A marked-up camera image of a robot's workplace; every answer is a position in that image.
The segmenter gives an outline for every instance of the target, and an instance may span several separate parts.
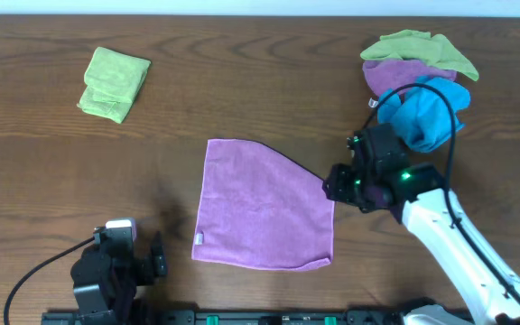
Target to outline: blue cloth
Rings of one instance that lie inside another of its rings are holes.
[[[416,82],[438,89],[455,112],[457,131],[465,126],[456,113],[469,106],[468,90],[443,78],[419,77]],[[391,91],[388,89],[379,100]],[[392,95],[378,109],[378,122],[390,123],[406,145],[420,153],[429,153],[450,138],[449,110],[437,94],[425,88],[415,87],[408,91],[404,103],[397,95]]]

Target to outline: white wall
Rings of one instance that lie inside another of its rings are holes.
[[[520,17],[520,0],[0,0],[0,14]]]

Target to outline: purple cloth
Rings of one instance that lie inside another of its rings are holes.
[[[252,141],[208,140],[191,257],[258,270],[332,260],[334,202],[322,180]]]
[[[388,89],[414,83],[421,76],[441,77],[450,81],[457,78],[457,71],[429,67],[421,60],[366,60],[362,70],[368,86],[379,97]],[[410,88],[403,89],[398,94],[402,95],[409,90]]]

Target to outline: folded green cloth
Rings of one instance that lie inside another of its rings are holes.
[[[85,113],[122,123],[144,83],[150,63],[98,47],[84,75],[88,87],[78,107]]]
[[[426,65],[456,70],[477,81],[477,69],[442,34],[403,30],[380,36],[380,41],[360,53],[364,60],[420,59]]]

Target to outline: wire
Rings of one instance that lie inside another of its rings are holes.
[[[19,280],[19,282],[15,285],[13,290],[9,293],[9,296],[7,297],[7,301],[5,302],[5,307],[4,307],[4,325],[9,325],[9,308],[11,307],[11,301],[14,299],[15,294],[17,293],[19,288],[25,283],[25,281],[27,281],[27,279],[29,279],[37,271],[41,270],[45,265],[48,265],[49,263],[51,263],[51,262],[53,262],[53,261],[55,261],[55,260],[57,260],[59,258],[64,257],[65,255],[67,255],[67,254],[77,250],[78,248],[81,248],[82,246],[85,246],[85,245],[91,243],[92,241],[94,241],[94,237],[92,237],[90,239],[86,239],[86,240],[82,241],[81,243],[75,245],[74,247],[64,251],[63,253],[59,253],[56,256],[54,256],[54,257],[44,261],[43,263],[35,266],[26,275],[24,275],[23,278],[21,280]]]
[[[401,86],[401,87],[393,90],[392,92],[390,92],[388,94],[388,96],[386,96],[382,100],[380,100],[378,105],[376,105],[375,109],[370,113],[370,116],[367,118],[367,121],[362,126],[362,129],[364,130],[365,128],[367,128],[368,124],[370,124],[372,119],[378,113],[378,109],[390,97],[394,96],[395,94],[397,94],[399,91],[401,91],[403,89],[408,89],[408,88],[413,88],[413,87],[425,88],[425,89],[428,89],[428,90],[432,91],[434,94],[436,94],[437,96],[439,96],[442,99],[442,101],[446,105],[447,109],[449,110],[450,130],[451,130],[451,132],[450,132],[450,144],[449,144],[449,155],[447,157],[447,164],[445,166],[445,171],[444,171],[444,183],[443,183],[442,189],[444,191],[444,201],[445,201],[445,204],[447,205],[447,210],[449,211],[449,215],[450,215],[450,218],[452,220],[452,222],[450,224],[450,227],[451,228],[457,227],[457,229],[459,230],[460,234],[465,238],[465,240],[467,241],[469,246],[475,251],[475,253],[477,254],[478,258],[480,258],[481,261],[483,261],[483,263],[489,269],[489,271],[498,279],[499,283],[501,283],[501,285],[505,288],[506,293],[508,293],[511,296],[513,296],[515,301],[520,305],[520,294],[519,294],[519,292],[517,292],[515,287],[511,283],[509,283],[505,279],[505,277],[495,268],[493,263],[487,258],[487,256],[477,246],[475,241],[469,236],[469,233],[467,233],[467,230],[465,230],[465,228],[460,223],[461,222],[461,218],[458,218],[455,215],[454,210],[453,210],[453,208],[452,208],[452,206],[450,204],[450,195],[449,195],[449,192],[450,192],[450,175],[452,173],[452,157],[453,157],[454,150],[455,150],[457,126],[456,126],[456,122],[455,122],[455,113],[452,110],[452,106],[450,105],[449,100],[438,89],[436,89],[435,87],[431,87],[429,85],[425,85],[425,84],[422,84],[422,83],[407,84],[407,85]]]

